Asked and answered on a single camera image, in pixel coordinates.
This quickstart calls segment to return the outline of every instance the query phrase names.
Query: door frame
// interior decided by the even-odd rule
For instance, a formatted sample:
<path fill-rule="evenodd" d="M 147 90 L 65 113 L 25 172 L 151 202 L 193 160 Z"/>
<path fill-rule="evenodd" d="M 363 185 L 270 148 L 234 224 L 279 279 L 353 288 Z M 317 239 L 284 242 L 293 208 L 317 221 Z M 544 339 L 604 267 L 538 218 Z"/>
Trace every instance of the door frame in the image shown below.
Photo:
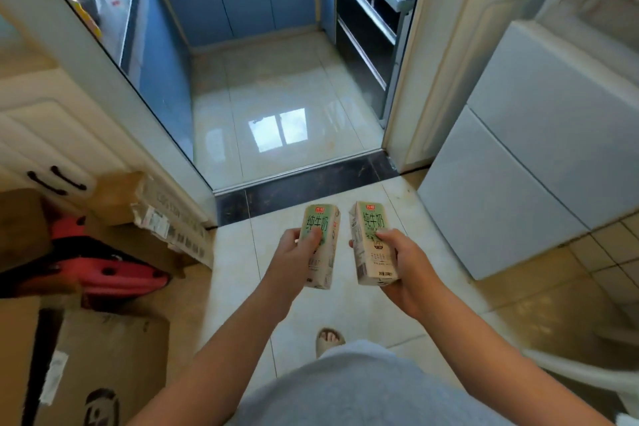
<path fill-rule="evenodd" d="M 217 225 L 211 187 L 66 0 L 0 0 L 17 29 L 60 65 Z"/>

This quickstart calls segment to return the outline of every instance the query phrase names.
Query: cabinet handle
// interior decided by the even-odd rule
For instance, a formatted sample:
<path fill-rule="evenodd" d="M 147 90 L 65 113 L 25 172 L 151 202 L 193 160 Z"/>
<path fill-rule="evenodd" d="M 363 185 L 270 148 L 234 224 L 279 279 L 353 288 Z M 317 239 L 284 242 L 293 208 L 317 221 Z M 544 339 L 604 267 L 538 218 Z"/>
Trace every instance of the cabinet handle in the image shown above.
<path fill-rule="evenodd" d="M 42 180 L 40 180 L 38 178 L 38 174 L 33 172 L 32 170 L 27 172 L 27 177 L 31 180 L 33 180 L 33 182 L 36 182 L 36 184 L 40 184 L 42 187 L 44 187 L 45 189 L 50 190 L 51 192 L 55 192 L 58 195 L 68 195 L 68 192 L 62 189 L 56 189 L 55 187 L 51 187 L 49 184 L 47 184 L 46 182 L 42 182 Z"/>
<path fill-rule="evenodd" d="M 86 190 L 86 186 L 84 184 L 76 184 L 73 180 L 69 179 L 68 177 L 65 177 L 62 174 L 62 172 L 60 172 L 60 169 L 58 168 L 57 165 L 52 165 L 51 166 L 51 172 L 53 172 L 53 175 L 55 175 L 56 177 L 59 177 L 60 179 L 64 180 L 70 186 L 73 186 L 76 189 L 81 190 L 81 191 L 85 191 Z"/>

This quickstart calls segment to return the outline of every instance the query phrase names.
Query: glossy floor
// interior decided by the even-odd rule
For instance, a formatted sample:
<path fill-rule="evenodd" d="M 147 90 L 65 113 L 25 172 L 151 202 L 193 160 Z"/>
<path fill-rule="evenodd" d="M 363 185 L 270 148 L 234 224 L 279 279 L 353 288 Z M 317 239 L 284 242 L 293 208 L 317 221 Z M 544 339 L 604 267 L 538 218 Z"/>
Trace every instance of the glossy floor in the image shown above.
<path fill-rule="evenodd" d="M 202 55 L 192 75 L 194 160 L 214 189 L 381 146 L 323 32 Z"/>
<path fill-rule="evenodd" d="M 561 248 L 475 282 L 421 204 L 415 188 L 424 172 L 377 182 L 323 199 L 342 211 L 356 200 L 384 204 L 390 225 L 428 254 L 437 273 L 467 305 L 518 347 L 545 350 L 601 366 L 624 366 L 627 356 L 597 339 L 597 325 L 628 326 L 626 316 Z M 282 231 L 300 225 L 306 204 L 237 222 L 215 232 L 213 272 L 187 269 L 187 278 L 138 299 L 136 307 L 171 320 L 169 382 L 188 364 L 264 275 Z M 331 290 L 304 289 L 276 328 L 253 374 L 249 392 L 315 359 L 315 335 L 335 327 L 347 340 L 380 343 L 420 368 L 460 386 L 426 332 L 376 287 L 356 282 L 348 227 L 337 244 Z"/>

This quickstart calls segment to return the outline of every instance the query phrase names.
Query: milk carton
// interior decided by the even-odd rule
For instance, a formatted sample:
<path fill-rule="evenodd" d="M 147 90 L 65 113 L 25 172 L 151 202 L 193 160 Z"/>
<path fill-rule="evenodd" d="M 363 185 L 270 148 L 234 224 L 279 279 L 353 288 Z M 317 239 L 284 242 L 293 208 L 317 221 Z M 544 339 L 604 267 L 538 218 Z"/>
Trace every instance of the milk carton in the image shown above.
<path fill-rule="evenodd" d="M 357 282 L 360 285 L 387 285 L 398 280 L 395 248 L 375 234 L 380 227 L 388 226 L 383 205 L 358 201 L 349 214 Z"/>
<path fill-rule="evenodd" d="M 304 222 L 300 231 L 300 239 L 308 235 L 314 227 L 321 228 L 321 241 L 317 250 L 309 259 L 309 276 L 306 286 L 330 289 L 333 279 L 333 263 L 335 262 L 335 247 L 339 234 L 340 213 L 337 205 L 312 204 L 304 211 Z"/>

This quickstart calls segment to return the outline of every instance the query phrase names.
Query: slipper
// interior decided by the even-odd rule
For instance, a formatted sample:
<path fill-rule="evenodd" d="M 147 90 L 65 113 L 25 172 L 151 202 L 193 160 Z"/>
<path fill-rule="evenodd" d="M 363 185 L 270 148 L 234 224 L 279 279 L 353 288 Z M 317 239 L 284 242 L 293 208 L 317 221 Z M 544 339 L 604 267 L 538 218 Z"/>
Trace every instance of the slipper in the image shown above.
<path fill-rule="evenodd" d="M 338 341 L 327 341 L 326 339 L 321 337 L 323 332 L 331 332 L 334 333 L 337 337 Z M 338 345 L 344 345 L 346 343 L 344 336 L 339 333 L 337 330 L 333 330 L 332 328 L 324 327 L 318 332 L 318 335 L 315 338 L 315 356 L 319 359 L 324 352 L 333 347 L 337 347 Z"/>

